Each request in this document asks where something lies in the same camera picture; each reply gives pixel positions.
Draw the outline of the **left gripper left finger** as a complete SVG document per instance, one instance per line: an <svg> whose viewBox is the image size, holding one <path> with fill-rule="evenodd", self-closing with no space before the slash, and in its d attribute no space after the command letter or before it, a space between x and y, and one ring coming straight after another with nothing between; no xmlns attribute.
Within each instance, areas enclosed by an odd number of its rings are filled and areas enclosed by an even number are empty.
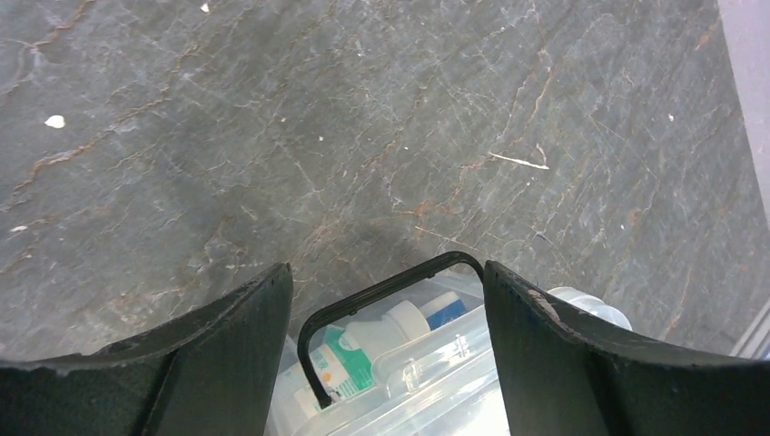
<svg viewBox="0 0 770 436"><path fill-rule="evenodd" d="M261 435L291 268L90 355L1 364L4 435Z"/></svg>

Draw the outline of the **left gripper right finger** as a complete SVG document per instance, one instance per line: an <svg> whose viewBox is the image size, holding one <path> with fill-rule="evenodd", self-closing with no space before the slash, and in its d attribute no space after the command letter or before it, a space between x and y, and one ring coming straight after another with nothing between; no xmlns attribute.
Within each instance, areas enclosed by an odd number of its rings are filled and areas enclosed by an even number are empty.
<svg viewBox="0 0 770 436"><path fill-rule="evenodd" d="M769 364L661 342L501 263L484 303L513 435L766 435Z"/></svg>

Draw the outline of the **blue white bandage roll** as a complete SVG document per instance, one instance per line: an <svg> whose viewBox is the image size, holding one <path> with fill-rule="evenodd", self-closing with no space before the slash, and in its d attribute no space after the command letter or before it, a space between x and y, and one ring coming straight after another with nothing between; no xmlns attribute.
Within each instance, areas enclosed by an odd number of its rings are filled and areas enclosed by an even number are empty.
<svg viewBox="0 0 770 436"><path fill-rule="evenodd" d="M420 306L420 312L432 331L458 319L467 311L464 302L455 292L445 292Z"/></svg>

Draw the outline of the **clear first aid box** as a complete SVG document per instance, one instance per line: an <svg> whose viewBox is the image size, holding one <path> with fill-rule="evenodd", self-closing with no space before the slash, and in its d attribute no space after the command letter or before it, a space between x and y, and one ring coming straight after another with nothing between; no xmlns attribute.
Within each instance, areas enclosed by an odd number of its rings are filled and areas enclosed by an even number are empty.
<svg viewBox="0 0 770 436"><path fill-rule="evenodd" d="M325 329L377 321L403 301L418 308L455 292L467 312L378 357L373 384L341 399L323 387L310 352ZM313 315L287 338L267 418L271 435L506 435L509 432L483 296L483 269L443 253Z"/></svg>

